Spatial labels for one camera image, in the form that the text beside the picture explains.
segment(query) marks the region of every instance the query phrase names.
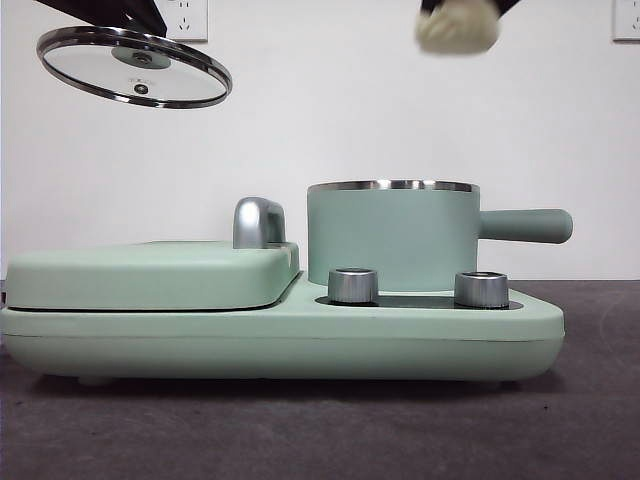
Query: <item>silver knob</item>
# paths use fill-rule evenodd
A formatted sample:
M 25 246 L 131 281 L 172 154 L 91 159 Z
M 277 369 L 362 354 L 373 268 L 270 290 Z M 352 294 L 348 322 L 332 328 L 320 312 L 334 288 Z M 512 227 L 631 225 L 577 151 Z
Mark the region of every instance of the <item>silver knob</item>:
M 367 268 L 337 268 L 329 272 L 329 300 L 339 303 L 378 301 L 378 272 Z
M 508 307 L 507 276 L 494 272 L 458 273 L 454 296 L 457 304 L 467 307 Z

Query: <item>electrical outlet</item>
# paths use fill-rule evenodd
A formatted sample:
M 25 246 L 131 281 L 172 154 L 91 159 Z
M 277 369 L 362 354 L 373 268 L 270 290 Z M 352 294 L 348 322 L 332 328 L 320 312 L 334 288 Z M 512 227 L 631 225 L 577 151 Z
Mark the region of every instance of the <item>electrical outlet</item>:
M 167 38 L 198 42 L 208 40 L 208 0 L 156 0 L 156 5 L 167 24 Z
M 613 1 L 613 41 L 640 42 L 640 0 Z

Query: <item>white wall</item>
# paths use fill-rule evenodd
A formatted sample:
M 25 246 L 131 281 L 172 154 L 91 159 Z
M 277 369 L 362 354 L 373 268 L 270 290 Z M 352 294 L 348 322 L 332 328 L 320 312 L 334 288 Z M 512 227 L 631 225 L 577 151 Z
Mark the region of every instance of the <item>white wall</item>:
M 281 202 L 306 255 L 306 187 L 366 178 L 477 183 L 485 209 L 562 207 L 561 246 L 483 241 L 512 278 L 638 278 L 640 45 L 602 0 L 525 0 L 489 54 L 421 55 L 418 0 L 216 0 L 201 48 L 224 104 L 132 107 L 62 84 L 39 34 L 78 21 L 2 1 L 3 263 L 19 252 L 228 239 L 242 196 Z

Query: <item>metal rim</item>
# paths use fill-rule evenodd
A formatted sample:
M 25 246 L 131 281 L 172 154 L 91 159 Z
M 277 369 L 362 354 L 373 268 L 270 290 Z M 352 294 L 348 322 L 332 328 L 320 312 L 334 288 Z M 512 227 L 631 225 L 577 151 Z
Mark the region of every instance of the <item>metal rim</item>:
M 105 47 L 129 47 L 158 52 L 172 60 L 188 64 L 218 80 L 225 92 L 221 95 L 201 100 L 160 100 L 125 95 L 104 87 L 98 87 L 70 77 L 53 67 L 45 59 L 47 52 L 56 48 L 76 45 L 98 45 Z M 135 32 L 115 27 L 66 27 L 51 30 L 38 40 L 38 57 L 45 69 L 54 77 L 88 93 L 124 103 L 156 108 L 201 108 L 216 105 L 229 96 L 232 89 L 231 74 L 219 62 L 204 53 L 167 38 Z
M 480 187 L 471 183 L 440 180 L 355 180 L 311 185 L 308 192 L 325 190 L 449 190 L 479 193 Z

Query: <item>glass lid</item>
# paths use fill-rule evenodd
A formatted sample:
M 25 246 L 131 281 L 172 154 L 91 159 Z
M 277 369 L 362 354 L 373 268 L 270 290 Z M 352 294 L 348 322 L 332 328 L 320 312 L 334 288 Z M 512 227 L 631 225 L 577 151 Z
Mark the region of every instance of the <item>glass lid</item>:
M 44 67 L 69 85 L 125 103 L 199 108 L 222 102 L 231 75 L 213 58 L 166 38 L 113 27 L 69 27 L 38 41 Z

